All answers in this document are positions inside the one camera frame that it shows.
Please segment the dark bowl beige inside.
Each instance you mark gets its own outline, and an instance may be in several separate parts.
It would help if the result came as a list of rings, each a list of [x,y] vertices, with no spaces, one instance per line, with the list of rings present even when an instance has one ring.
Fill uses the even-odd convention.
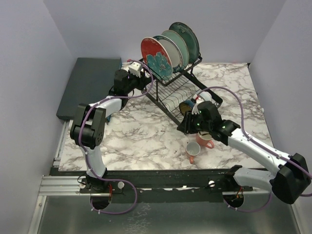
[[[194,115],[198,114],[198,109],[193,111],[193,107],[195,106],[195,104],[196,104],[196,101],[194,99],[189,99],[189,100],[185,100],[185,101],[181,102],[179,104],[179,110],[180,110],[181,114],[183,116],[185,116],[185,114],[188,111],[191,111]]]

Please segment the plain pink mug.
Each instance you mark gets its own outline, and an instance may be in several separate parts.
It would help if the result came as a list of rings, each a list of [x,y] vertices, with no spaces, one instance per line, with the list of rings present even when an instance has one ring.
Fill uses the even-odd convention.
[[[208,132],[203,132],[203,133],[197,133],[196,136],[196,142],[200,146],[207,147],[209,149],[213,149],[215,147],[213,141],[212,141],[212,136]]]

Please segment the printed salmon coffee mug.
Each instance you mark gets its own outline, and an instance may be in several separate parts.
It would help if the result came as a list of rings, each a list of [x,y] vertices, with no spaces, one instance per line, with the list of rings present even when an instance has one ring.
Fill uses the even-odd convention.
[[[185,148],[186,155],[191,164],[194,163],[194,158],[200,153],[201,147],[197,142],[189,142]]]

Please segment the black wire dish rack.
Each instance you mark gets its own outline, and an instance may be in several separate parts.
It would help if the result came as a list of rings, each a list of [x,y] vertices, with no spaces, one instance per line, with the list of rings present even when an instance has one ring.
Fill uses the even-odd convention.
[[[172,74],[168,79],[161,79],[151,69],[154,77],[153,84],[148,85],[151,91],[138,101],[143,108],[141,113],[150,123],[169,128],[180,124],[183,115],[179,110],[179,104],[191,101],[197,92],[206,88],[195,75],[195,69],[201,62],[202,57],[199,57],[194,63],[187,65],[181,72]]]

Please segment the white bowl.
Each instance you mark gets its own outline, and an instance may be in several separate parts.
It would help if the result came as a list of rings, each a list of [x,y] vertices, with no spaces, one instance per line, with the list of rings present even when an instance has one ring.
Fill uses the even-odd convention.
[[[193,99],[196,101],[196,103],[201,103],[201,102],[204,102],[204,101],[210,101],[212,102],[212,96],[209,92],[207,91],[204,91],[204,92],[197,92],[194,94],[193,96]]]

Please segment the red plate teal flower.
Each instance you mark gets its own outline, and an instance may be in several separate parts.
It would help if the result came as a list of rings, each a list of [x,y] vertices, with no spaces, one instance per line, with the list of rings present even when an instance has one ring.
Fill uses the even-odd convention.
[[[140,48],[144,62],[159,78],[171,78],[173,73],[171,59],[158,40],[152,37],[145,37],[141,41]]]

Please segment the teal patterned bottom plate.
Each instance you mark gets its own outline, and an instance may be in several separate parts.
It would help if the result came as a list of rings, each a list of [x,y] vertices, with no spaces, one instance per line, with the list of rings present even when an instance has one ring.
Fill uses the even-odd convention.
[[[184,57],[178,44],[170,36],[153,36],[166,50],[173,68],[173,73],[178,73],[183,68]]]

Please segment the orange plate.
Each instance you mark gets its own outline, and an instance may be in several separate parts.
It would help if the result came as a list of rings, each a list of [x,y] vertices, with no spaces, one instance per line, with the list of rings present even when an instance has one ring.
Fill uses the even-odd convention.
[[[165,30],[162,32],[162,35],[171,39],[178,46],[183,58],[182,69],[186,68],[189,64],[190,55],[185,40],[180,36],[179,33],[173,30]]]

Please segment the blue glazed floral plate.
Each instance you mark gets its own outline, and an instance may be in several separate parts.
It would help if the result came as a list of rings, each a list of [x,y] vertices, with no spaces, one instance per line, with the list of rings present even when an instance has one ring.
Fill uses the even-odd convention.
[[[169,27],[177,32],[185,41],[189,51],[189,63],[195,63],[199,57],[199,42],[193,30],[182,22],[174,22]]]

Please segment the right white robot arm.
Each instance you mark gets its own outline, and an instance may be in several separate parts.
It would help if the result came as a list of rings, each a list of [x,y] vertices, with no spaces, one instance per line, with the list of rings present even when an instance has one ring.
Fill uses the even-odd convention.
[[[214,140],[243,152],[267,169],[265,172],[233,167],[224,179],[224,185],[230,191],[241,186],[256,187],[273,192],[284,203],[294,204],[311,184],[312,176],[302,155],[290,155],[261,142],[239,124],[222,119],[210,101],[196,104],[187,111],[177,130],[184,134],[206,132]]]

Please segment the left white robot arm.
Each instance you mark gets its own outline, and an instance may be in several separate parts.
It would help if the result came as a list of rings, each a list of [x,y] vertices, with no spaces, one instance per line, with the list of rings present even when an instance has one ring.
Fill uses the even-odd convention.
[[[70,130],[70,138],[80,147],[87,166],[86,179],[82,183],[92,186],[98,192],[104,192],[110,179],[104,176],[107,168],[103,163],[100,144],[104,138],[106,120],[113,113],[122,110],[129,99],[129,93],[135,89],[142,91],[138,97],[146,95],[153,86],[152,73],[146,76],[139,69],[130,68],[128,71],[120,69],[115,71],[114,85],[108,96],[93,104],[80,104]]]

